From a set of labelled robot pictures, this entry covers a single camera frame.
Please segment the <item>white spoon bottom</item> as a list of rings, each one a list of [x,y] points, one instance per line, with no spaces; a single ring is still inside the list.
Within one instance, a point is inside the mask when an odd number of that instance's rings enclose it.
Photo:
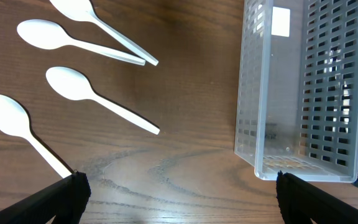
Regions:
[[[32,134],[29,115],[25,109],[16,100],[5,95],[0,95],[0,130],[5,134],[26,139],[63,179],[72,174],[72,171]]]

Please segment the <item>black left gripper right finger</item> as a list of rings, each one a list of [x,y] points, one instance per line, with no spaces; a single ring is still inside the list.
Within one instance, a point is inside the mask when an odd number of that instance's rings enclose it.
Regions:
[[[293,174],[279,172],[276,191],[285,224],[358,224],[358,209]]]

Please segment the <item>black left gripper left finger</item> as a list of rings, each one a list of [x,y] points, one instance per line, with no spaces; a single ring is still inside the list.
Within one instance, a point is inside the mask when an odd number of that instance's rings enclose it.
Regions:
[[[91,196],[85,173],[72,175],[0,211],[0,224],[79,223]]]

